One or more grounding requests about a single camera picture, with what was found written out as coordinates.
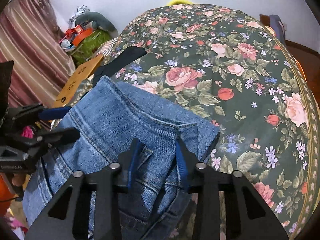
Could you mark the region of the person left hand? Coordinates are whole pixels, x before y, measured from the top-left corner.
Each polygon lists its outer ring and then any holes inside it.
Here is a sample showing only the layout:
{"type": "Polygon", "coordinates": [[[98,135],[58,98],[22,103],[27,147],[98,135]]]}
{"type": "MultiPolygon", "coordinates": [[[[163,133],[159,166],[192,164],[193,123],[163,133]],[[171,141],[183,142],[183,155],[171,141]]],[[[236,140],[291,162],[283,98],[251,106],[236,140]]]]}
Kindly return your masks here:
{"type": "Polygon", "coordinates": [[[16,173],[13,174],[13,177],[11,179],[11,182],[14,186],[16,187],[20,187],[23,186],[23,184],[25,183],[26,180],[26,174],[25,173],[16,173]]]}

